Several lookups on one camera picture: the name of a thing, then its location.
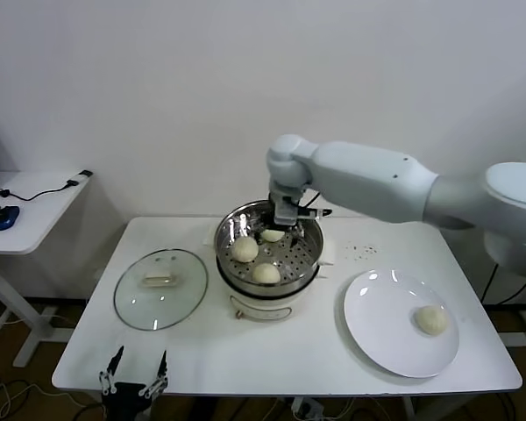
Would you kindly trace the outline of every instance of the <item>white plate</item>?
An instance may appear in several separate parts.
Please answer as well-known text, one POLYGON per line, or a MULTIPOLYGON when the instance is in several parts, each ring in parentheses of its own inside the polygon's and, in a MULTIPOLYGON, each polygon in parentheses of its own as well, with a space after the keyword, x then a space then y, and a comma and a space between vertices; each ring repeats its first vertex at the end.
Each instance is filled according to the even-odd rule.
POLYGON ((345 293, 345 320, 360 348, 377 364, 405 377, 439 374, 456 357, 456 320, 432 289, 398 270, 371 270, 357 276, 345 293), (448 328, 424 333, 414 314, 425 305, 448 313, 448 328))

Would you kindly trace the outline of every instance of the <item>white table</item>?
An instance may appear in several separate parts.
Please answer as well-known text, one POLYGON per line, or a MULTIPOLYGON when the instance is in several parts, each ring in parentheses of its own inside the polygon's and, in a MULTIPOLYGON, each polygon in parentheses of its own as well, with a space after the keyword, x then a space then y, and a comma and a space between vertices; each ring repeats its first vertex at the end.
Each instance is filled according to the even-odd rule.
MULTIPOLYGON (((324 219, 325 235, 336 243, 335 265, 322 268, 320 274, 326 278, 314 280, 303 309, 288 320, 261 323, 234 317, 214 251, 203 245, 217 221, 135 218, 129 223, 54 371, 56 387, 99 390, 98 373, 120 346, 124 354, 116 378, 122 382, 151 382, 167 350, 168 394, 410 396, 475 394, 522 385, 514 362, 436 229, 371 218, 324 219), (366 246, 378 253, 365 253, 366 246), (188 249, 203 259, 210 276, 206 297, 178 325, 136 331, 114 311, 117 281, 135 260, 171 247, 188 249), (425 280, 456 315, 460 348, 440 375, 426 380, 393 375, 371 362, 348 335, 338 303, 348 282, 372 268, 399 268, 425 280)), ((440 408, 432 410, 444 415, 440 408)), ((429 412, 424 416, 434 419, 429 412)))
MULTIPOLYGON (((9 189, 12 193, 29 198, 43 190, 61 188, 76 174, 72 171, 0 173, 0 189, 9 189)), ((12 196, 0 197, 1 206, 20 208, 16 223, 0 232, 0 254, 29 254, 34 251, 87 182, 86 179, 78 186, 40 196, 31 202, 23 202, 12 196)), ((39 314, 1 275, 0 301, 7 307, 0 317, 0 329, 11 311, 24 319, 32 329, 13 362, 14 367, 24 367, 39 342, 68 342, 70 339, 73 329, 54 329, 49 324, 56 308, 47 307, 39 314)))

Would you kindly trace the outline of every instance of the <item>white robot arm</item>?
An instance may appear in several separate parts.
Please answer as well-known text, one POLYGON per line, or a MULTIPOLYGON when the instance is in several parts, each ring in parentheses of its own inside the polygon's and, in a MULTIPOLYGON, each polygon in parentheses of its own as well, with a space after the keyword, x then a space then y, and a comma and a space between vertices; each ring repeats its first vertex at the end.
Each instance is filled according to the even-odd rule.
POLYGON ((294 225, 311 188, 329 202, 386 222, 473 225, 526 244, 526 163, 496 164, 480 175, 437 175, 413 157, 376 147, 317 145, 281 136, 267 153, 274 222, 294 225))

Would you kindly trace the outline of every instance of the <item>floor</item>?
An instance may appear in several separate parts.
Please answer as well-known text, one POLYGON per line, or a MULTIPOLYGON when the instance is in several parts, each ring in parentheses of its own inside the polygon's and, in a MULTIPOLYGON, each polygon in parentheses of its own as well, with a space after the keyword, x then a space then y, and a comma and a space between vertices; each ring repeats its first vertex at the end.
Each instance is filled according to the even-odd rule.
MULTIPOLYGON (((57 314, 77 321, 82 314, 83 306, 63 305, 57 314)), ((522 326, 522 320, 512 312, 490 313, 495 326, 500 332, 510 332, 522 326)), ((70 327, 70 323, 63 319, 55 319, 53 324, 58 327, 70 327)), ((23 344, 28 329, 23 323, 5 326, 0 331, 0 380, 11 382, 25 379, 37 383, 45 392, 59 393, 51 384, 51 376, 57 361, 62 355, 64 345, 43 344, 33 356, 31 363, 25 368, 11 366, 18 349, 23 344)), ((526 421, 526 348, 516 348, 511 351, 512 357, 518 366, 524 384, 516 392, 504 394, 487 394, 473 399, 466 407, 457 410, 444 421, 526 421), (510 403, 515 406, 513 414, 510 403)), ((9 387, 11 396, 24 388, 21 382, 14 382, 9 387)), ((81 403, 93 403, 93 400, 83 394, 72 394, 74 399, 81 403)), ((429 403, 431 398, 423 397, 417 400, 420 408, 429 403)), ((39 420, 39 421, 70 421, 79 410, 66 396, 43 396, 36 390, 31 390, 23 405, 23 397, 12 402, 11 421, 39 420)), ((335 417, 340 414, 348 400, 344 398, 319 399, 325 407, 327 416, 335 417)), ((0 390, 0 407, 6 402, 5 394, 0 390)), ((195 398, 184 396, 163 396, 153 406, 153 421, 262 421, 270 411, 265 421, 294 420, 288 406, 282 401, 275 401, 272 397, 266 398, 241 398, 226 397, 219 399, 195 398), (212 417, 203 414, 211 405, 215 405, 212 417)), ((101 420, 101 408, 86 411, 78 418, 79 421, 101 420)), ((402 400, 399 398, 379 398, 377 400, 357 398, 352 403, 351 410, 339 418, 345 421, 391 421, 404 420, 402 400)))

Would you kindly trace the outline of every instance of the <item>blue mouse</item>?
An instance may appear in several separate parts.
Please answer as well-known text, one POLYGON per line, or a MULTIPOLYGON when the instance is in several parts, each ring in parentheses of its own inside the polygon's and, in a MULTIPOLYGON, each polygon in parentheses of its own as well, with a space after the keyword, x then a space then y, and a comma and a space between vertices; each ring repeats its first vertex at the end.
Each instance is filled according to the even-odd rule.
POLYGON ((0 210, 0 231, 11 228, 19 216, 19 206, 4 206, 0 210))

